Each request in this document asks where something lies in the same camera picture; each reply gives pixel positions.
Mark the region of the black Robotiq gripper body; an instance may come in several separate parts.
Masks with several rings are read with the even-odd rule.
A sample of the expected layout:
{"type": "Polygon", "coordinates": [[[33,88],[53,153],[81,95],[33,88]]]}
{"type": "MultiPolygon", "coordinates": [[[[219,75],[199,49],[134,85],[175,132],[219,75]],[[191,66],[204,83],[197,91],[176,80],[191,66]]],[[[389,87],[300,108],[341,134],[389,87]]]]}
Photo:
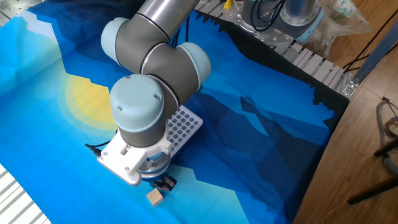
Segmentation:
{"type": "Polygon", "coordinates": [[[160,176],[154,177],[150,180],[150,183],[158,183],[158,184],[176,184],[177,180],[174,179],[171,175],[162,174],[160,176]]]}

